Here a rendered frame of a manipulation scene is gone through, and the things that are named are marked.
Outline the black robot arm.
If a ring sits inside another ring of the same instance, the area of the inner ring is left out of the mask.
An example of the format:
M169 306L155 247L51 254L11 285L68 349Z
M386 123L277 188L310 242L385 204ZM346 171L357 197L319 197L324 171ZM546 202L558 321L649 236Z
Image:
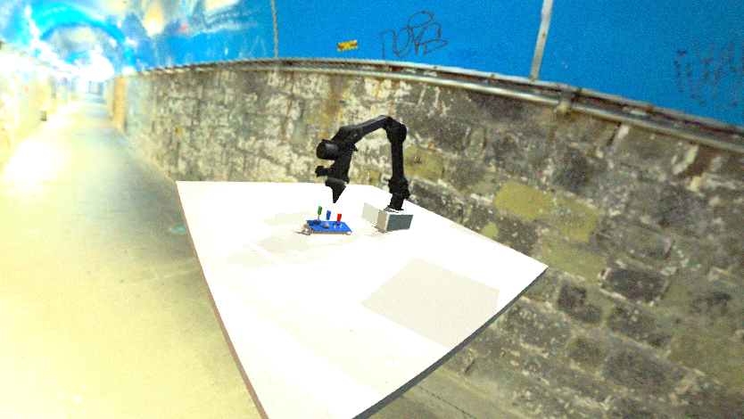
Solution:
M358 151L355 143L362 139L363 136L381 127L386 131L387 138L392 144L393 175L388 179L388 187L389 193L393 195L390 204L386 206L394 210L404 210L402 208L404 199L410 197L408 180L404 175L402 155L402 143L405 141L407 134L405 125L392 117L381 115L359 125L340 127L330 141L324 138L322 139L322 142L317 147L316 155L322 160L336 160L350 164L352 151ZM333 165L331 165L331 168L317 166L314 173L317 177L331 177L333 170Z

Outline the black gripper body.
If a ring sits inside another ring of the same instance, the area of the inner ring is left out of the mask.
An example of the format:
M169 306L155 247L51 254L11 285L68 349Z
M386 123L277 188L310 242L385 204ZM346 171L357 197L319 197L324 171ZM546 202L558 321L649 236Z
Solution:
M347 184L350 182L350 177L348 176L350 164L335 160L333 167L334 170L331 177L326 180L325 186L342 190L345 182L347 182Z

